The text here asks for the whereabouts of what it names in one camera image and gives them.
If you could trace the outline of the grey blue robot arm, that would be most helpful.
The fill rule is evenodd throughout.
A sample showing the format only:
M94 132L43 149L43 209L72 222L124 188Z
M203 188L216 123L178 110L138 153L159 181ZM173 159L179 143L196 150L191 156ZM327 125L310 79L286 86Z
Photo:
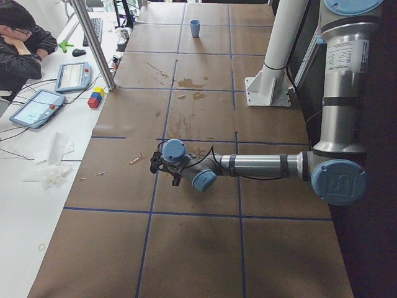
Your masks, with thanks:
M178 139L161 142L151 159L152 172L164 171L178 186L188 180L206 191L218 176L276 180L298 177L332 205L349 205L367 191L359 143L362 93L370 39L381 17L381 1L321 1L312 43L326 46L321 135L311 151L296 155L219 155L189 153Z

